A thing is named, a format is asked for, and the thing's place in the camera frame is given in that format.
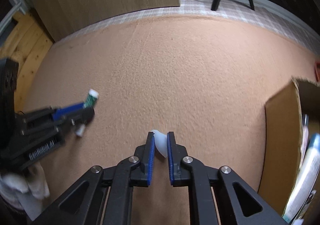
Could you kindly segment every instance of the cardboard box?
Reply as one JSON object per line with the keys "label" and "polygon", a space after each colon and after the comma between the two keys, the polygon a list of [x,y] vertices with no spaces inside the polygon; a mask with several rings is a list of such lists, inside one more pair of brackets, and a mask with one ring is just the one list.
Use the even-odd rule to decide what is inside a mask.
{"label": "cardboard box", "polygon": [[[320,133],[320,83],[292,78],[266,102],[265,108],[266,155],[258,193],[282,216],[299,169],[302,113],[309,115],[309,139]],[[320,199],[320,175],[314,189],[317,193],[305,214],[305,222]]]}

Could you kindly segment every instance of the triangular cutout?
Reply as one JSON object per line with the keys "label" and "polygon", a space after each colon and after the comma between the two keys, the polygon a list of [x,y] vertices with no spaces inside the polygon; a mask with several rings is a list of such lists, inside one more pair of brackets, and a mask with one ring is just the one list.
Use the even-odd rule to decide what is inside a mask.
{"label": "triangular cutout", "polygon": [[68,197],[59,205],[59,208],[67,213],[76,214],[81,206],[88,187],[89,182],[83,182],[77,189],[68,195]]}
{"label": "triangular cutout", "polygon": [[237,182],[233,183],[242,213],[249,217],[262,211],[262,206]]}

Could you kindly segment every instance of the plaid cloth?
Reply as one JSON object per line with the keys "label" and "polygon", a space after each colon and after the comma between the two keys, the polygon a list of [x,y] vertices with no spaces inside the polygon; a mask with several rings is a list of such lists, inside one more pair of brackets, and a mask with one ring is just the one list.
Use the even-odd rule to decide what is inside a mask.
{"label": "plaid cloth", "polygon": [[212,0],[180,0],[180,7],[165,7],[140,10],[102,20],[76,31],[60,40],[59,44],[74,37],[106,28],[109,25],[121,24],[140,18],[164,15],[207,15],[218,16],[261,26],[290,38],[303,47],[320,55],[320,36],[311,33],[295,24],[269,12],[265,8],[256,7],[255,11],[248,6],[232,0],[221,0],[217,11],[211,11]]}

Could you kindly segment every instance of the green and white tube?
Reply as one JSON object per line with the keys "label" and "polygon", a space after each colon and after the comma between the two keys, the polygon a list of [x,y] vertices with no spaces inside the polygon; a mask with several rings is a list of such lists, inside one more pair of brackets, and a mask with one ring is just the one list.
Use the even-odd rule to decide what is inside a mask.
{"label": "green and white tube", "polygon": [[[88,96],[83,104],[83,108],[94,107],[99,98],[99,93],[93,89],[90,89]],[[85,124],[80,124],[75,129],[75,134],[78,137],[82,137],[85,130]]]}

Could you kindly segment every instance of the red object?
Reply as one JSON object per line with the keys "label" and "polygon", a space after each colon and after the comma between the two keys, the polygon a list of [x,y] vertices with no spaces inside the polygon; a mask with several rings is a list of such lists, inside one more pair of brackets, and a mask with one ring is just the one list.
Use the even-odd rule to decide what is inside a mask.
{"label": "red object", "polygon": [[315,63],[315,70],[317,82],[320,82],[320,62]]}

